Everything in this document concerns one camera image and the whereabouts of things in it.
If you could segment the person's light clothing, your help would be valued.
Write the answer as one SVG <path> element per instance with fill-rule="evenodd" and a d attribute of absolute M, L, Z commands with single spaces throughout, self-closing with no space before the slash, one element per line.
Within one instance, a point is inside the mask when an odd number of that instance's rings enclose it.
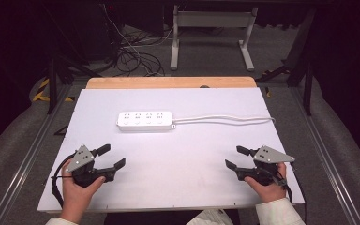
<path fill-rule="evenodd" d="M 186 225 L 233 225 L 230 217 L 222 209 L 203 210 Z"/>

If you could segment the white metal stand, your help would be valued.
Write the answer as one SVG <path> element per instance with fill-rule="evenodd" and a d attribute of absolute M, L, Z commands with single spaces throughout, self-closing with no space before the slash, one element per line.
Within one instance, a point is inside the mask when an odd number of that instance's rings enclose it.
<path fill-rule="evenodd" d="M 184 11 L 179 9 L 179 5 L 173 7 L 173 28 L 172 28 L 172 55 L 170 69 L 178 69 L 179 27 L 223 27 L 223 28 L 245 28 L 246 34 L 243 39 L 238 41 L 241 54 L 248 71 L 254 71 L 248 43 L 253 30 L 255 20 L 258 15 L 258 8 L 253 7 L 247 12 L 222 12 L 222 11 Z"/>

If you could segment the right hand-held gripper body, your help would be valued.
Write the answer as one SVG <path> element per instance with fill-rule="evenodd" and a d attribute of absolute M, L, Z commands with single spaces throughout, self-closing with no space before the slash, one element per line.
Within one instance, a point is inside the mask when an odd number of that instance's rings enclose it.
<path fill-rule="evenodd" d="M 243 181 L 245 177 L 252 177 L 263 186 L 269 186 L 276 183 L 279 186 L 286 186 L 287 181 L 278 171 L 278 163 L 295 162 L 295 157 L 286 155 L 269 146 L 263 145 L 257 149 L 257 153 L 253 158 L 255 167 L 252 169 L 239 168 L 235 174 L 239 181 Z"/>

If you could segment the black metal stand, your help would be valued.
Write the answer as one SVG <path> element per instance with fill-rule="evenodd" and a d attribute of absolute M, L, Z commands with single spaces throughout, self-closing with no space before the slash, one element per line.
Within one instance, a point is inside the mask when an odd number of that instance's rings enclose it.
<path fill-rule="evenodd" d="M 82 75 L 86 75 L 91 78 L 98 78 L 99 75 L 91 69 L 76 63 L 74 60 L 68 58 L 57 50 L 48 51 L 48 55 L 50 57 L 48 65 L 50 98 L 48 114 L 51 114 L 58 105 L 57 79 L 60 79 L 64 85 L 73 83 L 73 76 L 69 71 L 70 67 L 76 68 Z"/>
<path fill-rule="evenodd" d="M 283 65 L 273 71 L 266 70 L 261 78 L 257 79 L 257 83 L 266 83 L 280 74 L 289 72 L 286 84 L 289 87 L 296 87 L 302 80 L 305 80 L 303 109 L 308 116 L 311 116 L 310 100 L 312 91 L 312 72 L 309 61 L 306 57 L 306 46 L 310 27 L 315 17 L 315 9 L 310 9 L 302 21 L 299 31 L 297 32 L 294 43 L 288 53 L 287 58 L 283 61 Z"/>

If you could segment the white board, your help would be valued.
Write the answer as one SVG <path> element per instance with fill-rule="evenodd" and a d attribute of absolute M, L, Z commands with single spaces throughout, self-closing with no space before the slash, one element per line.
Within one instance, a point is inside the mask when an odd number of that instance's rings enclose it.
<path fill-rule="evenodd" d="M 121 112 L 167 111 L 169 131 L 123 132 Z M 237 179 L 225 160 L 251 168 L 237 145 L 282 151 L 272 117 L 258 88 L 84 89 L 58 152 L 61 163 L 81 145 L 111 150 L 97 168 L 126 165 L 94 195 L 92 212 L 242 208 L 259 203 L 255 191 Z"/>

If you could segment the person's left hand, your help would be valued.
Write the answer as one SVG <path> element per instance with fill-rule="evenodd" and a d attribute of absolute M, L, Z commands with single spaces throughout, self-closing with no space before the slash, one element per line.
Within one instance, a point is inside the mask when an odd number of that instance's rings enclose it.
<path fill-rule="evenodd" d="M 85 210 L 88 208 L 93 195 L 105 182 L 105 177 L 101 176 L 88 187 L 78 186 L 70 172 L 66 172 L 70 159 L 67 160 L 62 168 L 62 189 L 64 204 L 60 218 L 71 224 L 79 224 Z"/>

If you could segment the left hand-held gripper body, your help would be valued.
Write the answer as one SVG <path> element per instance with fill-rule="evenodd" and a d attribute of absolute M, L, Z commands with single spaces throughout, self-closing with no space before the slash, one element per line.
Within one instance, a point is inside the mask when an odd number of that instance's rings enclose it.
<path fill-rule="evenodd" d="M 104 177 L 106 182 L 114 179 L 114 176 L 107 174 L 109 168 L 96 169 L 94 167 L 96 157 L 92 155 L 91 151 L 82 145 L 65 168 L 65 172 L 70 173 L 75 183 L 83 188 L 90 186 L 99 177 Z"/>

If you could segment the aluminium floor rail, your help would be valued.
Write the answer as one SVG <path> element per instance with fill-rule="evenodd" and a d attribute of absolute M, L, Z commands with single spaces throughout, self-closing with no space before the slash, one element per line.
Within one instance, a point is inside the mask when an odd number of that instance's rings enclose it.
<path fill-rule="evenodd" d="M 294 87 L 290 88 L 290 92 L 294 101 L 296 102 L 304 121 L 307 124 L 312 141 L 314 142 L 315 150 L 318 154 L 320 162 L 325 170 L 325 173 L 329 179 L 329 182 L 334 190 L 340 206 L 350 225 L 360 225 L 360 214 L 353 202 L 349 190 L 346 188 L 343 178 L 341 177 L 338 168 L 336 167 L 334 160 L 329 154 L 327 147 L 320 135 L 313 119 L 309 116 L 304 109 L 303 99 L 298 90 Z"/>
<path fill-rule="evenodd" d="M 25 183 L 28 174 L 30 173 L 32 166 L 35 160 L 38 157 L 40 152 L 40 147 L 43 144 L 46 133 L 48 132 L 54 117 L 56 116 L 58 110 L 63 104 L 71 86 L 69 84 L 64 84 L 59 92 L 57 97 L 56 105 L 46 114 L 41 127 L 39 128 L 37 135 L 30 147 L 27 150 L 19 169 L 14 173 L 14 176 L 10 182 L 10 185 L 7 188 L 7 191 L 0 202 L 0 225 L 3 225 L 6 217 L 8 216 L 9 211 L 11 210 L 12 205 L 17 199 L 23 184 Z"/>

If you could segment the person's right hand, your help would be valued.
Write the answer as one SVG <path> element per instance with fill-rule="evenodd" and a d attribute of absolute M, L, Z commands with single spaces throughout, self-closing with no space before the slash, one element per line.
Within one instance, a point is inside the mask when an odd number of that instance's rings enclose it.
<path fill-rule="evenodd" d="M 258 183 L 252 177 L 245 177 L 245 182 L 250 185 L 252 189 L 256 191 L 261 199 L 262 203 L 270 203 L 280 199 L 284 199 L 287 196 L 287 190 L 275 183 L 269 186 L 263 186 Z"/>

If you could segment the yellow black hazard tape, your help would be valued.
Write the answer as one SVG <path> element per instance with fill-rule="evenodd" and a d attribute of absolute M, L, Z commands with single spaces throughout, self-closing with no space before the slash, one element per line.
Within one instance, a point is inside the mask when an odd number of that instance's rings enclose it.
<path fill-rule="evenodd" d="M 45 78 L 44 81 L 40 84 L 37 93 L 35 94 L 35 96 L 33 97 L 32 101 L 50 101 L 50 97 L 48 96 L 44 96 L 44 91 L 46 89 L 46 87 L 48 86 L 50 80 L 49 78 Z M 66 97 L 65 98 L 65 102 L 73 102 L 75 101 L 75 97 Z"/>

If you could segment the white power strip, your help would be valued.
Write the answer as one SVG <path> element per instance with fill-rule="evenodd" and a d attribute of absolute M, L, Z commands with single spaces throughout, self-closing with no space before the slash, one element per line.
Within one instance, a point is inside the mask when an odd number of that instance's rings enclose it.
<path fill-rule="evenodd" d="M 171 112 L 120 112 L 116 125 L 121 131 L 161 131 L 175 128 Z"/>

